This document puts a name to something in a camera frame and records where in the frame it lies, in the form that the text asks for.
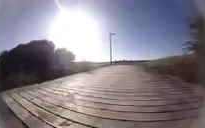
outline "sun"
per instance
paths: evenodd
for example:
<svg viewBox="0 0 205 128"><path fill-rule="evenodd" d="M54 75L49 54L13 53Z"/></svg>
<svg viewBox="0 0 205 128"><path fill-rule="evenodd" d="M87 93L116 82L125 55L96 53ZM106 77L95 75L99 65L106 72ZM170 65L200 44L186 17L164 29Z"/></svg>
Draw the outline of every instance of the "sun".
<svg viewBox="0 0 205 128"><path fill-rule="evenodd" d="M57 48L72 51L77 61L100 58L101 37L97 22L83 10L61 9L50 26L49 39Z"/></svg>

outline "lamp post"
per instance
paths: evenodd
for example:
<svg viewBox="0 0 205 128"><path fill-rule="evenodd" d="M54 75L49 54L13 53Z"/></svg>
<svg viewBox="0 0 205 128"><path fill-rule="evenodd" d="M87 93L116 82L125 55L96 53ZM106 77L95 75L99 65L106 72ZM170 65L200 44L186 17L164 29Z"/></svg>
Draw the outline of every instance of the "lamp post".
<svg viewBox="0 0 205 128"><path fill-rule="evenodd" d="M109 33L109 41L110 41L110 65L112 65L112 36L115 35L115 33L110 32Z"/></svg>

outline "vegetation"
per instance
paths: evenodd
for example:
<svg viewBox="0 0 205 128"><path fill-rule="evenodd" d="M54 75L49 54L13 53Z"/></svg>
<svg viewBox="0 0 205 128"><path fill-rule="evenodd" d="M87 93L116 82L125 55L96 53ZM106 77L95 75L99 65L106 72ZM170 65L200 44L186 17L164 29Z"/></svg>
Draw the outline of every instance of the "vegetation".
<svg viewBox="0 0 205 128"><path fill-rule="evenodd" d="M184 81L198 82L198 63L195 54L171 56L143 63L146 70L157 74L169 74Z"/></svg>
<svg viewBox="0 0 205 128"><path fill-rule="evenodd" d="M75 55L53 42L33 40L0 53L0 91L88 71L90 62L75 63Z"/></svg>
<svg viewBox="0 0 205 128"><path fill-rule="evenodd" d="M187 82L197 83L199 77L197 53L200 52L200 45L204 40L202 18L191 18L189 28L191 29L191 40L184 44L183 55L144 62L145 69L153 73L169 74Z"/></svg>

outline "blue sky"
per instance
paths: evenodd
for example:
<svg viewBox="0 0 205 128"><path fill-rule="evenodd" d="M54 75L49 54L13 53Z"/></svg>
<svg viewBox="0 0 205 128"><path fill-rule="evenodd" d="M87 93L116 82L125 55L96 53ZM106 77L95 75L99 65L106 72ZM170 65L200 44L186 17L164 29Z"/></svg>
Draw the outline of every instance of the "blue sky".
<svg viewBox="0 0 205 128"><path fill-rule="evenodd" d="M185 0L74 0L100 24L102 49L109 56L108 33L113 38L114 59L153 59L181 54L189 39L190 16ZM33 39L47 38L56 13L53 0L0 0L0 51Z"/></svg>

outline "dry grass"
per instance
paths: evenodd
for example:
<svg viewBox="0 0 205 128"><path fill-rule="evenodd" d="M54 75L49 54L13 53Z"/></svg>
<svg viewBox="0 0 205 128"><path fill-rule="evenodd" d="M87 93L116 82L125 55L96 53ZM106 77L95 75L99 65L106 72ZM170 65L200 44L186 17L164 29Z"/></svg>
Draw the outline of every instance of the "dry grass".
<svg viewBox="0 0 205 128"><path fill-rule="evenodd" d="M150 60L143 65L153 73L169 74L186 82L198 82L198 63L194 54Z"/></svg>

